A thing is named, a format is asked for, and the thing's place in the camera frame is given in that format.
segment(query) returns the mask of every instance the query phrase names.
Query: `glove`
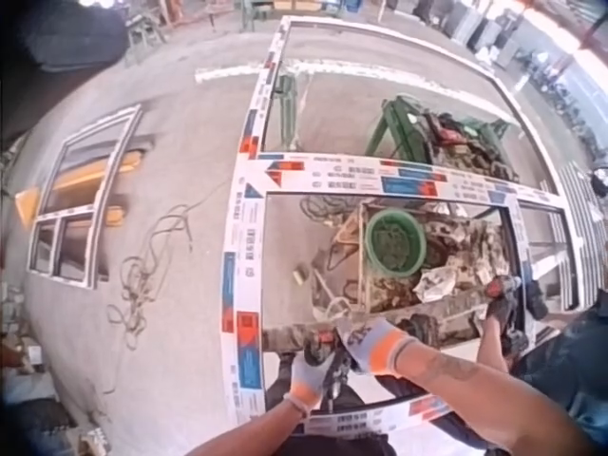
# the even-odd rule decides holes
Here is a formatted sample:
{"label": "glove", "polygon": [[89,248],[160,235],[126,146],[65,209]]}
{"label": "glove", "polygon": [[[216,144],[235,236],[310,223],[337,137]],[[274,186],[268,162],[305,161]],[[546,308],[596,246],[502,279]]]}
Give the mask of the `glove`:
{"label": "glove", "polygon": [[294,404],[304,416],[308,416],[323,397],[323,381],[330,369],[333,357],[332,353],[318,366],[311,366],[306,362],[304,351],[300,351],[294,358],[292,386],[284,398]]}
{"label": "glove", "polygon": [[385,318],[354,324],[348,318],[337,321],[338,334],[359,368],[374,375],[397,375],[399,353],[418,339],[392,326]]}

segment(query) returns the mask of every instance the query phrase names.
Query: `tattoo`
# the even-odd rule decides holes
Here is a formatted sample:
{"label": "tattoo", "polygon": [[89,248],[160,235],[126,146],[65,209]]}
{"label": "tattoo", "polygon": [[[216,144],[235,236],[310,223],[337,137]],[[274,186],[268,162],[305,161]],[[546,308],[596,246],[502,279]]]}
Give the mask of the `tattoo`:
{"label": "tattoo", "polygon": [[411,380],[418,385],[424,386],[424,384],[433,382],[442,375],[446,375],[459,382],[465,382],[471,379],[478,371],[479,366],[475,363],[438,353],[428,363],[427,369]]}

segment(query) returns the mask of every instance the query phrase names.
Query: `hand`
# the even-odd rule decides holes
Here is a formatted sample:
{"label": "hand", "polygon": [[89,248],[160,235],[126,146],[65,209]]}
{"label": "hand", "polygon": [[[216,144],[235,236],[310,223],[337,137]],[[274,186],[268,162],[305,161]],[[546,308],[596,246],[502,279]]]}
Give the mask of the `hand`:
{"label": "hand", "polygon": [[415,337],[398,330],[385,318],[354,324],[348,318],[337,321],[338,334],[362,371],[374,375],[397,375],[395,362],[399,353]]}
{"label": "hand", "polygon": [[333,361],[333,353],[319,366],[311,366],[300,351],[292,364],[292,387],[285,399],[294,404],[304,415],[309,415],[323,397],[323,381]]}

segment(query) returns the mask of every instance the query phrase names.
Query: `gray floor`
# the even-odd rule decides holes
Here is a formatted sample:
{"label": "gray floor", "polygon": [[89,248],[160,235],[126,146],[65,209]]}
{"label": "gray floor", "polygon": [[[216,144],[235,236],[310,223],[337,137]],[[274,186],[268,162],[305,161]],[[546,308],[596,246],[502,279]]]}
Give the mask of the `gray floor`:
{"label": "gray floor", "polygon": [[[433,30],[395,17],[388,17],[386,23],[471,58]],[[256,78],[241,76],[196,85],[194,72],[261,60],[275,26],[261,24],[255,34],[238,34],[238,18],[224,17],[218,20],[215,33],[207,24],[176,30],[169,44],[139,66],[118,64],[58,105],[36,126],[15,166],[10,191],[40,184],[66,135],[121,106],[145,103],[138,134],[154,135],[155,146],[138,169],[118,180],[115,193],[127,198],[128,213],[121,228],[103,231],[108,283],[90,292],[26,274],[29,233],[14,211],[8,213],[7,279],[26,288],[33,329],[62,398],[78,418],[97,413],[115,454],[179,455],[229,426],[219,368],[219,265],[234,156]],[[292,38],[288,57],[400,67],[475,93],[505,109],[487,83],[415,49],[404,51],[366,37],[354,42],[344,33],[297,30]],[[307,150],[362,153],[377,120],[370,112],[379,111],[382,98],[395,91],[406,88],[315,76],[300,124],[302,143]],[[530,104],[525,107],[534,113]],[[538,112],[533,121],[545,115]],[[271,125],[269,137],[275,138],[276,132]],[[558,149],[559,141],[547,142],[550,149]],[[512,157],[516,168],[522,170],[525,183],[534,184],[542,177],[538,160],[525,152],[529,150],[525,146],[516,149]],[[159,217],[176,204],[197,202],[201,205],[189,215],[192,244],[183,233],[168,239],[169,248],[161,259],[166,277],[152,279],[152,286],[160,291],[144,308],[147,328],[138,348],[130,351],[121,328],[107,322],[109,304],[126,306],[121,264],[145,249],[144,234]],[[289,231],[297,218],[281,214],[280,210],[269,213],[269,226]],[[264,290],[265,322],[311,317],[308,310],[290,307],[301,303],[291,302],[285,287],[296,263],[309,259],[305,256],[324,236],[290,237],[285,242],[294,245],[269,247],[268,271],[281,285]],[[413,430],[411,435],[428,432],[425,429]],[[402,437],[403,442],[408,440],[407,435]],[[415,449],[410,454],[422,454],[421,448],[430,450],[425,439],[412,438],[400,449]]]}

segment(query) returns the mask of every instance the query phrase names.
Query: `person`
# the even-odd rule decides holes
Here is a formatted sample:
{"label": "person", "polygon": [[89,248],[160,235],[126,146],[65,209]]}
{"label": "person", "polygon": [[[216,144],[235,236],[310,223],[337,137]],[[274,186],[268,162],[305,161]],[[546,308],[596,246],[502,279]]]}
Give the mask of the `person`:
{"label": "person", "polygon": [[[547,381],[547,374],[543,373],[540,361],[546,359],[546,352],[539,356],[528,355],[522,358],[508,373],[507,364],[502,357],[500,335],[504,329],[504,320],[511,314],[512,309],[501,300],[489,307],[481,344],[484,348],[478,353],[475,363],[426,346],[383,318],[374,319],[363,326],[355,326],[349,320],[341,320],[338,332],[361,370],[375,375],[384,385],[387,385],[388,381],[398,382],[395,384],[397,390],[403,386],[409,388],[413,384],[421,390],[439,396],[453,410],[451,417],[447,418],[447,424],[460,427],[459,431],[463,428],[469,429],[471,432],[468,435],[477,439],[477,443],[485,443],[487,448],[502,448],[515,456],[606,454],[601,451],[608,448],[603,440],[607,426],[605,423],[589,420],[601,416],[601,410],[586,407],[586,403],[593,401],[585,401],[583,397],[579,401],[581,407],[578,412],[590,421],[591,426],[582,427],[577,413],[573,412],[572,408],[564,407],[559,397],[558,400],[552,397],[551,382]],[[567,356],[568,345],[562,343],[558,348],[554,343],[552,352],[561,357],[572,358]],[[598,355],[601,347],[598,346],[593,355]],[[378,456],[395,454],[386,435],[365,436],[354,440],[292,436],[301,419],[308,416],[321,401],[323,379],[331,358],[320,366],[313,367],[308,365],[304,355],[299,353],[291,361],[291,371],[288,369],[289,361],[282,361],[279,378],[267,394],[271,402],[275,401],[269,404],[269,411],[194,448],[188,456],[237,453],[245,456],[297,455],[314,451]],[[591,361],[598,362],[599,359],[593,358]],[[570,359],[570,362],[568,365],[562,364],[561,368],[570,370],[580,367],[577,364],[579,360]],[[549,367],[548,376],[554,380],[562,376],[556,369],[558,367],[554,365]],[[287,380],[288,371],[291,374],[291,382]],[[608,377],[597,378],[594,385],[598,386],[602,381],[607,383],[606,378]],[[579,385],[585,391],[588,390],[591,397],[593,392],[591,388],[587,388],[591,383],[584,386],[575,382],[574,388]],[[285,389],[287,393],[277,402],[279,388]],[[359,403],[360,399],[351,389],[346,388],[343,396],[336,399],[336,409],[353,407]]]}

